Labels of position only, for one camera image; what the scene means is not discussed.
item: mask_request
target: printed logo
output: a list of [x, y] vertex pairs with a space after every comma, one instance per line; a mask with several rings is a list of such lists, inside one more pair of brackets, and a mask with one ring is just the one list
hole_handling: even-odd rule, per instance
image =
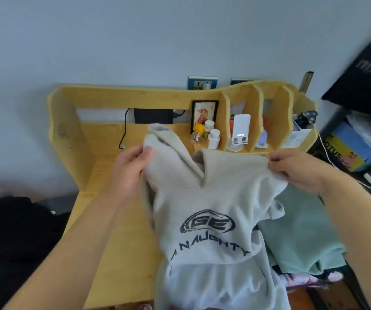
[[209, 229], [217, 233], [227, 233], [235, 229], [234, 220], [228, 215], [213, 210], [202, 210], [194, 213], [180, 227], [181, 233]]

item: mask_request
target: small figurine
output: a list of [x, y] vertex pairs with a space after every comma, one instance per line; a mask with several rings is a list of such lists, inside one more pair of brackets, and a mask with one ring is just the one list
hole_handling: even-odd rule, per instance
[[204, 135], [204, 132], [206, 131], [206, 128], [203, 124], [195, 124], [193, 129], [193, 139], [195, 142], [198, 142], [198, 138], [200, 138], [200, 135]]

